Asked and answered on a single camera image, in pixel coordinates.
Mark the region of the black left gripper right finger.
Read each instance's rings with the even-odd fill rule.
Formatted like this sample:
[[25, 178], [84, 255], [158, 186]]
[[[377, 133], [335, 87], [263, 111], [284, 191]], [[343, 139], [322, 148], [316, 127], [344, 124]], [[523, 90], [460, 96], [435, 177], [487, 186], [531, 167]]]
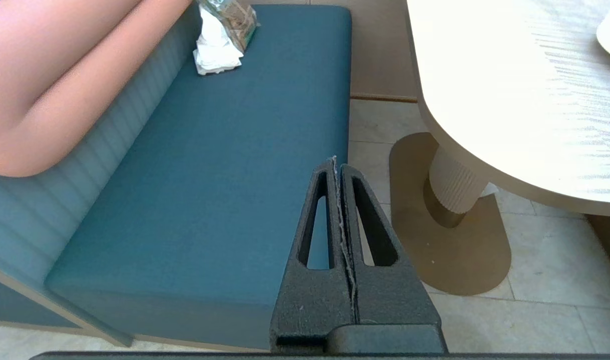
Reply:
[[360, 324], [441, 326], [440, 315], [364, 175], [341, 166], [350, 299]]

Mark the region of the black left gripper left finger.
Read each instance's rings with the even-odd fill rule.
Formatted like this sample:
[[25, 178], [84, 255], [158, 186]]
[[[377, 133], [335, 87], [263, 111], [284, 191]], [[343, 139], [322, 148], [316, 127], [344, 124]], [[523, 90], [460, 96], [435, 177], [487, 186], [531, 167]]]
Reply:
[[[320, 199], [327, 219], [327, 269], [307, 266]], [[270, 322], [273, 351], [324, 351], [327, 336], [355, 321], [354, 278], [346, 239], [338, 164], [331, 157], [317, 166], [307, 189]]]

